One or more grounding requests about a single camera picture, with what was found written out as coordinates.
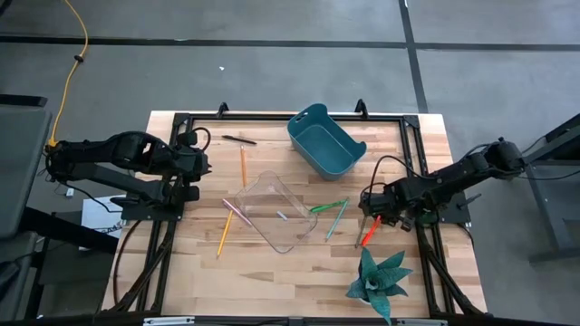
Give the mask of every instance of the wire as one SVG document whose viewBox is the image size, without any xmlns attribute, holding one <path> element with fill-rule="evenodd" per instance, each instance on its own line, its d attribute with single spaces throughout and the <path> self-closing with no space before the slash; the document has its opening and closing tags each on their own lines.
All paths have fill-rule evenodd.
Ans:
<svg viewBox="0 0 580 326">
<path fill-rule="evenodd" d="M 58 185 L 56 185 L 56 188 L 53 190 L 53 192 L 58 195 L 58 196 L 66 196 L 66 192 L 64 194 L 59 194 L 56 192 L 56 190 L 58 190 L 58 188 L 60 188 L 63 184 L 59 183 Z"/>
<path fill-rule="evenodd" d="M 459 226 L 460 228 L 462 228 L 463 231 L 465 231 L 465 233 L 468 234 L 469 240 L 471 240 L 471 246 L 472 247 L 475 246 L 475 243 L 473 242 L 473 235 L 471 235 L 471 232 L 469 231 L 469 229 L 465 225 L 463 225 L 462 223 L 457 223 L 457 226 Z"/>
<path fill-rule="evenodd" d="M 464 156 L 463 156 L 463 157 L 462 157 L 462 158 L 459 160 L 459 162 L 460 162 L 460 161 L 462 161 L 462 160 L 464 160 L 464 159 L 465 159 L 467 156 L 469 156 L 471 153 L 473 153 L 473 151 L 474 151 L 474 150 L 476 150 L 476 149 L 480 149 L 480 148 L 482 148 L 482 147 L 487 147 L 487 146 L 489 146 L 489 145 L 491 145 L 491 144 L 479 144 L 479 145 L 477 145 L 476 147 L 474 147 L 473 149 L 470 149 L 470 150 L 468 150 L 468 152 L 467 152 L 467 153 L 465 153 L 465 155 L 464 155 Z"/>
<path fill-rule="evenodd" d="M 84 22 L 82 21 L 81 16 L 79 13 L 74 10 L 73 5 L 69 2 L 69 0 L 64 0 L 64 2 L 71 8 L 72 13 L 76 16 L 76 19 L 81 24 L 82 32 L 84 33 L 84 46 L 80 54 L 74 56 L 74 64 L 72 65 L 71 71 L 69 72 L 68 77 L 66 77 L 66 83 L 64 84 L 64 91 L 63 91 L 63 99 L 61 100 L 61 107 L 58 110 L 58 114 L 56 115 L 56 119 L 54 120 L 53 125 L 53 132 L 51 137 L 48 139 L 48 145 L 51 147 L 56 146 L 56 128 L 58 127 L 58 122 L 61 119 L 61 115 L 63 114 L 64 104 L 66 103 L 66 96 L 68 95 L 69 91 L 69 84 L 71 83 L 71 78 L 76 72 L 76 69 L 79 67 L 79 63 L 84 61 L 84 54 L 87 52 L 87 48 L 89 47 L 89 34 L 87 33 L 87 28 L 84 26 Z"/>
<path fill-rule="evenodd" d="M 562 176 L 562 177 L 521 177 L 521 176 L 517 176 L 517 177 L 528 179 L 528 180 L 549 181 L 549 180 L 560 180 L 563 178 L 571 177 L 573 175 L 577 175 L 578 173 L 580 173 L 580 170 L 577 170 L 575 172 L 572 172 L 572 173 L 567 174 L 567 175 Z"/>
<path fill-rule="evenodd" d="M 121 212 L 122 212 L 122 211 L 111 211 L 111 210 L 110 210 L 110 209 L 109 209 L 109 208 L 108 208 L 106 205 L 104 205 L 104 204 L 102 203 L 102 201 L 99 201 L 99 200 L 95 199 L 95 197 L 91 196 L 91 194 L 89 194 L 88 192 L 86 192 L 86 191 L 84 191 L 84 190 L 80 189 L 79 187 L 71 186 L 71 185 L 67 184 L 66 182 L 61 182 L 61 181 L 59 181 L 59 183 L 60 183 L 61 185 L 63 185 L 63 186 L 71 187 L 71 188 L 72 188 L 72 189 L 74 189 L 74 190 L 77 190 L 77 191 L 80 191 L 80 192 L 84 193 L 84 194 L 85 194 L 85 195 L 86 195 L 88 198 L 92 199 L 92 201 L 94 201 L 94 202 L 96 202 L 97 204 L 99 204 L 99 205 L 103 206 L 103 207 L 105 208 L 105 210 L 106 210 L 107 212 L 109 212 L 109 213 L 121 213 Z"/>
<path fill-rule="evenodd" d="M 119 289 L 117 286 L 117 274 L 119 272 L 119 261 L 121 260 L 121 255 L 123 254 L 123 250 L 125 250 L 125 245 L 127 244 L 127 240 L 131 237 L 132 233 L 135 231 L 137 226 L 141 223 L 141 221 L 135 222 L 127 232 L 127 235 L 123 238 L 123 242 L 121 242 L 121 247 L 119 248 L 119 253 L 117 254 L 117 259 L 115 260 L 115 266 L 112 270 L 112 299 L 115 301 L 115 304 L 119 303 Z"/>
<path fill-rule="evenodd" d="M 208 134 L 208 142 L 206 143 L 206 146 L 204 146 L 203 149 L 201 149 L 202 151 L 205 151 L 209 146 L 209 142 L 211 141 L 211 133 L 205 127 L 197 127 L 197 128 L 194 128 L 192 131 L 198 131 L 198 130 L 203 130 Z"/>
<path fill-rule="evenodd" d="M 372 184 L 372 185 L 373 185 L 373 186 L 377 186 L 377 185 L 383 185 L 383 186 L 387 186 L 387 184 L 386 184 L 386 183 L 384 183 L 384 182 L 375 182 L 375 183 L 374 183 L 374 184 Z M 365 187 L 365 188 L 364 188 L 364 189 L 361 191 L 361 196 L 360 196 L 360 198 L 359 198 L 360 200 L 363 200 L 363 194 L 364 194 L 364 191 L 365 191 L 365 190 L 367 190 L 367 189 L 368 189 L 368 188 L 370 188 L 370 187 L 371 187 L 371 186 L 369 185 L 369 186 Z"/>
<path fill-rule="evenodd" d="M 398 158 L 394 157 L 393 155 L 383 155 L 383 156 L 381 156 L 381 157 L 379 158 L 379 160 L 377 161 L 377 164 L 374 166 L 374 171 L 372 172 L 372 177 L 371 177 L 371 184 L 368 186 L 368 188 L 369 188 L 369 198 L 368 198 L 368 200 L 367 200 L 367 204 L 370 204 L 370 203 L 371 203 L 372 186 L 373 186 L 373 185 L 375 185 L 375 183 L 374 183 L 374 178 L 376 177 L 376 174 L 377 174 L 377 169 L 379 169 L 379 165 L 381 164 L 381 161 L 382 161 L 383 159 L 385 159 L 385 158 L 391 158 L 391 159 L 394 159 L 394 160 L 396 160 L 397 162 L 401 163 L 401 165 L 403 165 L 404 167 L 406 167 L 406 168 L 407 168 L 407 170 L 408 170 L 409 172 L 411 172 L 411 173 L 412 173 L 412 175 L 414 175 L 415 177 L 420 177 L 420 178 L 422 178 L 422 179 L 426 179 L 426 180 L 433 180 L 433 179 L 436 179 L 435 177 L 424 177 L 424 176 L 422 176 L 422 175 L 418 174 L 417 172 L 413 171 L 413 169 L 412 169 L 410 166 L 408 166 L 407 164 L 405 164 L 405 163 L 404 163 L 403 161 L 401 161 L 400 159 L 398 159 Z"/>
<path fill-rule="evenodd" d="M 536 141 L 534 141 L 534 143 L 532 143 L 532 145 L 528 146 L 527 149 L 522 150 L 522 154 L 526 153 L 527 151 L 531 150 L 540 140 L 542 140 L 544 138 L 544 136 L 536 139 Z"/>
</svg>

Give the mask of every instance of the teal plastic basket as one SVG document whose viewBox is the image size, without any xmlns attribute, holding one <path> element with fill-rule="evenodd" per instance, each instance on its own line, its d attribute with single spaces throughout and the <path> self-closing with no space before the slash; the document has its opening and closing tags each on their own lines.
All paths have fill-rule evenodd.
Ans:
<svg viewBox="0 0 580 326">
<path fill-rule="evenodd" d="M 290 119 L 288 134 L 296 151 L 328 181 L 342 177 L 366 151 L 366 143 L 354 141 L 320 103 Z"/>
</svg>

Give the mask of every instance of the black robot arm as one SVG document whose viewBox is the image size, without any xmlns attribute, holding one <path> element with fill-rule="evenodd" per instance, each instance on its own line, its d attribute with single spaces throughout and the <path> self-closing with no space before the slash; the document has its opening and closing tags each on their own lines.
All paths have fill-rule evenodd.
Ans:
<svg viewBox="0 0 580 326">
<path fill-rule="evenodd" d="M 381 216 L 382 222 L 410 231 L 417 218 L 444 209 L 453 195 L 490 177 L 511 179 L 524 171 L 517 146 L 502 138 L 474 148 L 458 162 L 427 176 L 404 177 L 386 185 L 382 193 L 363 192 L 359 208 L 366 216 Z"/>
<path fill-rule="evenodd" d="M 140 131 L 122 132 L 104 141 L 59 141 L 46 149 L 46 170 L 53 181 L 63 184 L 89 179 L 127 191 L 126 198 L 113 199 L 124 208 L 123 219 L 176 220 L 185 202 L 199 199 L 199 189 L 190 183 L 210 172 L 205 148 L 192 147 L 198 142 L 195 130 L 180 134 L 177 141 L 170 147 Z M 161 176 L 161 180 L 144 181 L 97 163 Z"/>
</svg>

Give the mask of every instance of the artificial plant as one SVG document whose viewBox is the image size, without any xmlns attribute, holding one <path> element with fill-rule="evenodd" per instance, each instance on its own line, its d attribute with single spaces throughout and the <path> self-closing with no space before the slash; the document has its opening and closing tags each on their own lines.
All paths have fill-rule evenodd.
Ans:
<svg viewBox="0 0 580 326">
<path fill-rule="evenodd" d="M 359 278 L 351 284 L 346 294 L 349 298 L 360 298 L 370 302 L 371 306 L 391 325 L 391 303 L 387 297 L 402 294 L 408 296 L 403 288 L 397 285 L 412 270 L 401 268 L 405 252 L 400 252 L 380 264 L 376 264 L 367 248 L 361 252 Z"/>
</svg>

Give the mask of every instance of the pencil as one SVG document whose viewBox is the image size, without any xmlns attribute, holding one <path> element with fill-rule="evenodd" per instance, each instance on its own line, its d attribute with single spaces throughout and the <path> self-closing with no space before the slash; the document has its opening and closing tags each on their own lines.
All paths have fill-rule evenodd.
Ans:
<svg viewBox="0 0 580 326">
<path fill-rule="evenodd" d="M 239 147 L 239 155 L 242 160 L 242 184 L 246 187 L 246 152 L 244 151 L 244 145 Z"/>
<path fill-rule="evenodd" d="M 244 145 L 240 146 L 239 154 L 242 162 L 242 183 L 244 184 L 244 187 L 246 187 L 246 158 L 244 157 Z M 226 235 L 229 230 L 229 224 L 232 221 L 232 215 L 234 215 L 234 211 L 230 210 L 229 216 L 227 216 L 226 227 L 224 228 L 224 233 L 221 235 L 221 241 L 219 242 L 219 248 L 217 249 L 217 257 L 221 254 L 221 249 L 224 247 L 224 243 L 226 242 Z"/>
<path fill-rule="evenodd" d="M 224 247 L 224 243 L 226 242 L 226 235 L 227 231 L 229 230 L 229 223 L 232 221 L 232 215 L 234 215 L 234 211 L 229 211 L 229 216 L 227 216 L 226 227 L 224 227 L 224 233 L 221 235 L 221 241 L 219 242 L 217 257 L 221 255 L 221 249 Z"/>
</svg>

